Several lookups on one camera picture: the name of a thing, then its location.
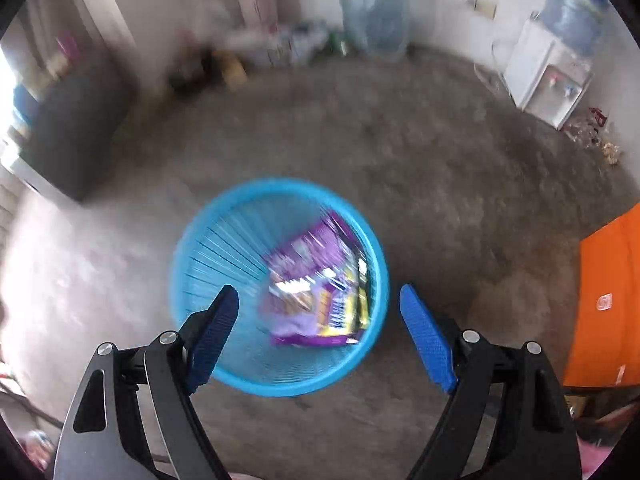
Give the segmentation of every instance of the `orange box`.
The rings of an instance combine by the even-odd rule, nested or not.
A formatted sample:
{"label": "orange box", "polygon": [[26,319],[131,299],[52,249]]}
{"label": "orange box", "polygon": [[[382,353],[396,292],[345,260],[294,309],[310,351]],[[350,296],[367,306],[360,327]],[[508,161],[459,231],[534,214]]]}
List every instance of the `orange box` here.
{"label": "orange box", "polygon": [[580,243],[580,303],[565,386],[640,384],[640,204]]}

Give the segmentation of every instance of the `basket rim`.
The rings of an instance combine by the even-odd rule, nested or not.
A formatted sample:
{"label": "basket rim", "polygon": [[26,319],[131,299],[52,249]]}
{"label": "basket rim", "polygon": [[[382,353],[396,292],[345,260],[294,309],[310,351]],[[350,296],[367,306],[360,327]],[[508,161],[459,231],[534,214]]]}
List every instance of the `basket rim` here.
{"label": "basket rim", "polygon": [[245,184],[232,187],[212,200],[195,216],[185,229],[173,256],[170,272],[169,298],[172,316],[179,322],[184,316],[182,308],[183,294],[180,284],[186,273],[188,264],[187,254],[197,236],[208,226],[212,218],[226,214],[238,205],[250,202],[258,197],[270,194],[295,194],[315,200],[329,209],[337,212],[346,220],[360,239],[368,254],[372,254],[373,262],[369,265],[372,278],[376,280],[375,295],[370,299],[376,307],[372,309],[370,325],[353,352],[350,352],[338,365],[331,370],[318,374],[303,381],[285,384],[264,384],[240,378],[222,367],[216,366],[212,376],[217,380],[242,390],[249,394],[263,397],[292,397],[311,393],[332,384],[351,372],[364,359],[375,343],[386,317],[389,296],[389,276],[382,247],[376,235],[364,217],[345,199],[329,189],[305,180],[293,178],[266,178],[252,180]]}

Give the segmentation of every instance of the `concrete floor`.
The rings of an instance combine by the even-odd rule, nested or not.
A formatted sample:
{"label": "concrete floor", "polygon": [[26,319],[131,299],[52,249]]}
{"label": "concrete floor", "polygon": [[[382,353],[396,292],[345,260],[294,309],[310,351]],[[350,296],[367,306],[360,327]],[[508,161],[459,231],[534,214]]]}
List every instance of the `concrete floor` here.
{"label": "concrete floor", "polygon": [[[638,198],[622,168],[438,53],[263,73],[235,94],[163,106],[122,129],[83,206],[24,202],[3,271],[2,351],[34,403],[64,416],[99,343],[138,346],[173,327],[167,276],[182,230],[219,192],[262,176],[307,178],[350,200],[392,277],[380,340],[341,382],[295,399],[212,382],[193,397],[225,465],[267,480],[407,475],[446,396],[399,318],[404,282],[493,342],[537,339],[561,373],[578,241]],[[163,452],[141,398],[152,450]]]}

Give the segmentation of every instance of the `purple plastic wrapper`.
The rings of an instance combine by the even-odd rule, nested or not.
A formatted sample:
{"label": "purple plastic wrapper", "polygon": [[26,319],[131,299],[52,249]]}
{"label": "purple plastic wrapper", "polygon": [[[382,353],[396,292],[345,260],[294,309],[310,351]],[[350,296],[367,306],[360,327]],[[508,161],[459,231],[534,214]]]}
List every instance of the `purple plastic wrapper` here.
{"label": "purple plastic wrapper", "polygon": [[355,342],[357,263],[342,239],[349,235],[344,221],[330,214],[265,258],[271,283],[262,314],[275,344]]}

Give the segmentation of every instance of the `wall outlet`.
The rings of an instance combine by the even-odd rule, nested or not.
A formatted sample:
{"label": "wall outlet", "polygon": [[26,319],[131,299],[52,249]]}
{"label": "wall outlet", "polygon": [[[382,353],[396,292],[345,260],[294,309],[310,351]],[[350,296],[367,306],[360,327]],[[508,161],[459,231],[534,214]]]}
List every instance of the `wall outlet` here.
{"label": "wall outlet", "polygon": [[464,0],[464,2],[475,12],[482,14],[489,20],[494,19],[495,11],[498,8],[498,4],[493,0]]}

